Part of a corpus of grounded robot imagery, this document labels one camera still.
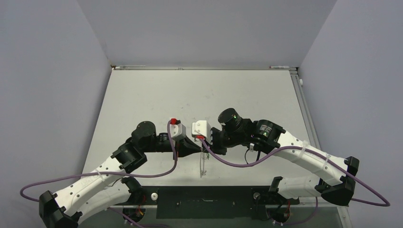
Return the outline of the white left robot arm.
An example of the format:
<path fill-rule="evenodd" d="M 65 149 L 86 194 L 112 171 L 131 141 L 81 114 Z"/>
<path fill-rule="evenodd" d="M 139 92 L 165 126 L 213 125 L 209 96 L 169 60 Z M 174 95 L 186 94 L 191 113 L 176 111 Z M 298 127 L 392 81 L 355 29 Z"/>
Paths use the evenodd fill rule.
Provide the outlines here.
<path fill-rule="evenodd" d="M 147 162 L 148 152 L 172 152 L 178 158 L 201 152 L 186 135 L 185 126 L 176 119 L 167 132 L 157 134 L 154 123 L 137 125 L 125 143 L 118 147 L 91 173 L 68 187 L 46 191 L 39 197 L 39 216 L 47 228 L 76 228 L 88 217 L 116 204 L 136 204 L 144 198 L 141 184 L 133 171 Z"/>

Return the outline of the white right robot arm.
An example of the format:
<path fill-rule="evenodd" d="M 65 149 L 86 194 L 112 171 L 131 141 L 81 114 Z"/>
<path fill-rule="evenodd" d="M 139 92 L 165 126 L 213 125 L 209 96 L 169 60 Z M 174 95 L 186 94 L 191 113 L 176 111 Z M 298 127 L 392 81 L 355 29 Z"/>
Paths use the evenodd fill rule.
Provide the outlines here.
<path fill-rule="evenodd" d="M 197 121 L 192 127 L 211 155 L 225 155 L 228 148 L 242 145 L 266 154 L 264 159 L 277 156 L 311 173 L 299 178 L 275 177 L 268 191 L 272 202 L 321 197 L 334 205 L 348 206 L 352 200 L 359 168 L 357 158 L 330 155 L 269 120 L 244 119 L 234 108 L 224 110 L 218 121 L 221 129 L 211 127 L 207 121 Z"/>

